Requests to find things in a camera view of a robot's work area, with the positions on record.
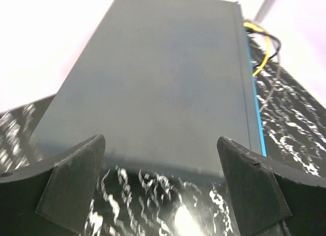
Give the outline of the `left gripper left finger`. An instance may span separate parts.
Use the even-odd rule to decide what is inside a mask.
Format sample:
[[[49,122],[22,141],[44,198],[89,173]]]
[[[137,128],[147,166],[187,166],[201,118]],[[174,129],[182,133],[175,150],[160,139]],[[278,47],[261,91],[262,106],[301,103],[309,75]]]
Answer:
[[[80,235],[105,152],[95,135],[1,174],[1,235]]]

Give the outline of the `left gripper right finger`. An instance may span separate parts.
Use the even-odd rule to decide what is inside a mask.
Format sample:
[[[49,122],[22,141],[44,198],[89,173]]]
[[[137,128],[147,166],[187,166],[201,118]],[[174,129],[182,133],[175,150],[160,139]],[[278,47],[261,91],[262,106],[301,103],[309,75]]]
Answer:
[[[217,149],[241,235],[325,235],[325,178],[220,137]]]

